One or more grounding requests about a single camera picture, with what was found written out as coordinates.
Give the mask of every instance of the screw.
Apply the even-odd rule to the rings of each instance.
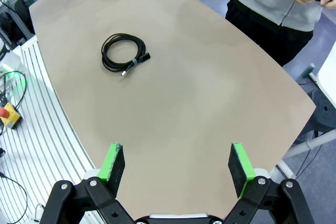
[[[95,186],[96,184],[97,184],[97,181],[95,181],[95,180],[90,181],[90,186]]]
[[[286,186],[289,188],[293,187],[293,183],[291,181],[286,182]]]
[[[266,184],[266,181],[265,181],[264,178],[260,178],[260,179],[258,179],[258,183],[259,183],[260,185],[264,185],[264,184]]]

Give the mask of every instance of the black pants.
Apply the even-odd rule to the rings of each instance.
[[[251,20],[249,15],[237,8],[232,0],[227,4],[227,7],[228,11],[225,18],[258,44],[282,67],[290,62],[312,37],[311,32],[311,36],[305,41],[289,39],[288,31],[282,32],[280,30],[274,32]]]

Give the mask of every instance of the zipper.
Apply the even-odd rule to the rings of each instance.
[[[281,21],[281,23],[280,23],[280,25],[279,25],[278,30],[281,29],[281,27],[282,27],[282,23],[284,22],[285,18],[287,18],[287,16],[288,16],[288,14],[290,13],[290,11],[293,9],[294,4],[295,4],[295,1],[293,1],[292,5],[290,6],[290,8],[289,8],[289,10],[288,10],[288,12],[287,12],[287,14],[286,14],[286,15],[284,16],[284,18],[282,19],[282,21]]]

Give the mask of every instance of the gray hoodie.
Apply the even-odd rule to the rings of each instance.
[[[312,31],[322,12],[318,2],[301,5],[294,0],[239,1],[277,25],[300,31]]]

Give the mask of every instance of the person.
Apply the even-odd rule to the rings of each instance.
[[[278,64],[290,62],[313,36],[324,8],[336,0],[229,0],[226,19]]]

